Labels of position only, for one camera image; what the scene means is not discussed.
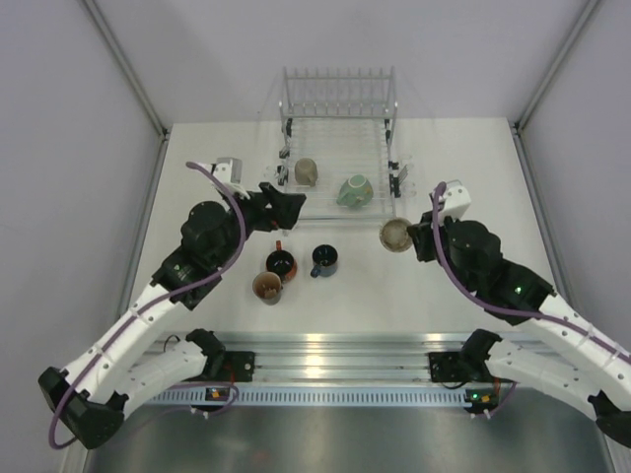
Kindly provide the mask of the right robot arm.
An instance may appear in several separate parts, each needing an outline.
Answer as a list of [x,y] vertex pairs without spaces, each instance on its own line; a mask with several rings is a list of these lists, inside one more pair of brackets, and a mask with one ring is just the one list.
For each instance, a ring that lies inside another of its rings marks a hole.
[[496,377],[536,389],[630,444],[630,353],[583,318],[531,269],[504,257],[483,224],[437,212],[407,225],[421,262],[437,262],[454,286],[487,314],[538,339],[558,356],[547,361],[488,330],[477,329],[459,353],[469,378]]

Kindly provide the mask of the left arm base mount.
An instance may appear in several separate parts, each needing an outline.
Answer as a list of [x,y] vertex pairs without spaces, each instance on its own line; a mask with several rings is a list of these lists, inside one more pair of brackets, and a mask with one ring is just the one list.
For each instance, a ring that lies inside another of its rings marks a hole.
[[227,351],[215,379],[230,383],[252,382],[254,370],[255,352]]

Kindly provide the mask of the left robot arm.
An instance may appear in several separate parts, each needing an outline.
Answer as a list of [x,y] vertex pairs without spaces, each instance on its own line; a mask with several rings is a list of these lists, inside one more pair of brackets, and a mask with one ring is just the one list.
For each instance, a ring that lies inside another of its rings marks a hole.
[[284,193],[268,182],[244,193],[224,185],[218,190],[221,202],[190,209],[179,246],[124,315],[76,360],[39,376],[52,423],[63,424],[83,447],[104,445],[138,407],[172,385],[223,372],[224,345],[202,329],[156,362],[137,362],[175,320],[177,308],[194,310],[221,283],[252,233],[293,229],[307,201],[303,193]]

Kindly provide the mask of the teal green cup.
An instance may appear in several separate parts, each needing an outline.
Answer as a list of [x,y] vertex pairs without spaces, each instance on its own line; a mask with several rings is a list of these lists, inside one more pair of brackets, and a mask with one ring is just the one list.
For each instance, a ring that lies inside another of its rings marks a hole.
[[357,209],[368,205],[374,198],[374,190],[369,180],[362,174],[349,177],[340,187],[336,204]]

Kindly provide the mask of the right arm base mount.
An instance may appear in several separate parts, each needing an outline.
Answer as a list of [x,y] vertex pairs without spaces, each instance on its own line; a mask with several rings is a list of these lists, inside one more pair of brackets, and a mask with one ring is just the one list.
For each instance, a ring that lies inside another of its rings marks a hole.
[[430,352],[430,378],[440,384],[467,384],[479,379],[479,373],[469,368],[458,351]]

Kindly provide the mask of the olive grey mug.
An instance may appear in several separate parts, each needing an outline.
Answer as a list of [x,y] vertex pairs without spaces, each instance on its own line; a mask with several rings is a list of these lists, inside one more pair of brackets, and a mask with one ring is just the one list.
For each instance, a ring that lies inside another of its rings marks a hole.
[[315,187],[318,179],[316,162],[310,158],[301,158],[294,166],[296,182],[299,185]]

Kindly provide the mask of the beige speckled cup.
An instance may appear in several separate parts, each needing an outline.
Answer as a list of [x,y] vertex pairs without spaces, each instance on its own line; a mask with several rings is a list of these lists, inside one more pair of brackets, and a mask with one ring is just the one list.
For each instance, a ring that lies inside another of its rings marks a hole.
[[382,246],[394,253],[408,250],[413,242],[407,228],[411,223],[404,218],[390,219],[380,229],[380,242]]

